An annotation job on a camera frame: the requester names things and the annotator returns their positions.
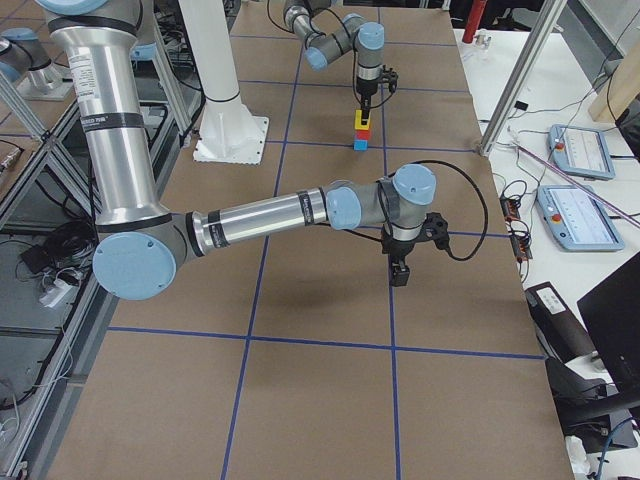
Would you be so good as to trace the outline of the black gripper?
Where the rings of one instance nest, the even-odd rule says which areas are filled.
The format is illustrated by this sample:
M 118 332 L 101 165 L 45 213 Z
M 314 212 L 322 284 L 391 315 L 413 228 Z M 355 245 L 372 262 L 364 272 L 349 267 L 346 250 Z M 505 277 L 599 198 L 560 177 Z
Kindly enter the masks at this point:
M 380 78 L 367 80 L 357 77 L 355 80 L 356 95 L 360 99 L 361 125 L 368 125 L 371 110 L 371 98 L 379 91 Z
M 426 235 L 421 227 L 412 229 L 394 227 L 391 233 L 386 227 L 381 229 L 382 253 L 391 261 L 389 280 L 391 286 L 408 284 L 411 271 L 405 258 L 412 252 L 416 243 L 425 240 Z

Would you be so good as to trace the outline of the small third robot arm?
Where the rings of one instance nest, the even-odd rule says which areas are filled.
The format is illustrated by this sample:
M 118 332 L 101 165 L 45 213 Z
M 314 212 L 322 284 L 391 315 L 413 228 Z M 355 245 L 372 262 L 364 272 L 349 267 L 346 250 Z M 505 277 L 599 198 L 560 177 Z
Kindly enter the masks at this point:
M 55 63 L 35 32 L 1 32 L 1 72 L 26 100 L 63 101 L 73 88 L 68 67 Z

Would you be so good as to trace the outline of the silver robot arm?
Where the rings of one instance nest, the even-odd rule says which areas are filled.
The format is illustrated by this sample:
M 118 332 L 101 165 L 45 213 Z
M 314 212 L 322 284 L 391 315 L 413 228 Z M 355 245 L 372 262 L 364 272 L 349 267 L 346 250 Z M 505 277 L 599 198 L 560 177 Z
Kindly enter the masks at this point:
M 351 53 L 352 90 L 358 104 L 355 128 L 370 127 L 371 111 L 378 107 L 374 96 L 385 85 L 390 94 L 397 89 L 398 74 L 383 61 L 385 29 L 378 22 L 350 13 L 338 20 L 339 27 L 326 33 L 314 23 L 314 18 L 330 12 L 331 1 L 286 1 L 282 9 L 281 29 L 295 35 L 304 46 L 305 58 L 314 71 Z
M 415 163 L 368 185 L 335 183 L 207 214 L 169 211 L 156 191 L 131 63 L 142 8 L 129 1 L 46 1 L 43 9 L 73 76 L 101 201 L 93 271 L 111 294 L 151 298 L 194 258 L 324 222 L 344 231 L 379 224 L 386 239 L 406 246 L 419 240 L 436 178 Z

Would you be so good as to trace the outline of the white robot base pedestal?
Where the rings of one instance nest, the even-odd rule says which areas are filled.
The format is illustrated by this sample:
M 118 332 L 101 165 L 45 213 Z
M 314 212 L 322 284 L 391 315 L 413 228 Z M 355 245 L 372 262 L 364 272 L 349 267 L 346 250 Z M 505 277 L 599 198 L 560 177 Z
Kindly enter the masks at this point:
M 194 159 L 257 165 L 269 119 L 251 114 L 243 103 L 221 1 L 179 3 L 205 97 Z

